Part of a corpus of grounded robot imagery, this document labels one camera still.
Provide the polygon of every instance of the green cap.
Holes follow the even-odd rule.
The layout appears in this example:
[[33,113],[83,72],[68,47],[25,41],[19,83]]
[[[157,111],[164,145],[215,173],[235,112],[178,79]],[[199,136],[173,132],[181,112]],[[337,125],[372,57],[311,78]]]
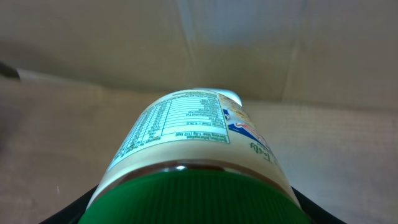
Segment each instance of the green cap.
[[86,223],[310,223],[287,196],[230,172],[159,172],[119,185],[79,221]]

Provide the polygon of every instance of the white label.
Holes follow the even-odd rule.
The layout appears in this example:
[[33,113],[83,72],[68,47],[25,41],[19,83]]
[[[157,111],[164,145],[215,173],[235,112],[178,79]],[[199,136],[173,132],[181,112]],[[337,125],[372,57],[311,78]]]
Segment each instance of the white label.
[[146,109],[122,143],[108,171],[135,152],[180,140],[229,144],[218,94],[202,91],[176,93]]

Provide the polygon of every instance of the brown cardboard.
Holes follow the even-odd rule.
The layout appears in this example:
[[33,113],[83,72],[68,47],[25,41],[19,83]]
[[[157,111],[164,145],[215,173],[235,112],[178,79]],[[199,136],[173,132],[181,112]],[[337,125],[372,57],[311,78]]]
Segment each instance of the brown cardboard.
[[[38,223],[101,180],[166,93],[0,80],[0,223]],[[290,183],[346,223],[397,223],[396,113],[243,100]]]
[[4,0],[0,60],[141,90],[397,109],[392,1]]

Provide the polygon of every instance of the bottle label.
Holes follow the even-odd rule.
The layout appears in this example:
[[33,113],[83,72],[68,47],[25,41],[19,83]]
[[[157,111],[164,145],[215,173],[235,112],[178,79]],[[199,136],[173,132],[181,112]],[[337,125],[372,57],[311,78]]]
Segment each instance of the bottle label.
[[184,91],[161,98],[140,115],[108,170],[136,152],[165,142],[203,140],[229,144],[219,97],[218,93],[207,91]]
[[256,132],[254,124],[249,115],[243,111],[242,106],[221,94],[219,98],[228,129],[249,137],[270,150],[266,140]]

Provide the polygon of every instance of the bottle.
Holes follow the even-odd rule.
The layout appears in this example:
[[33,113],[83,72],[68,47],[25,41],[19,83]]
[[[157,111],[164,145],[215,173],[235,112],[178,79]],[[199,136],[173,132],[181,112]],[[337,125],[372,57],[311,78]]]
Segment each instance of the bottle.
[[196,89],[163,96],[144,110],[79,223],[129,222],[310,219],[239,97]]

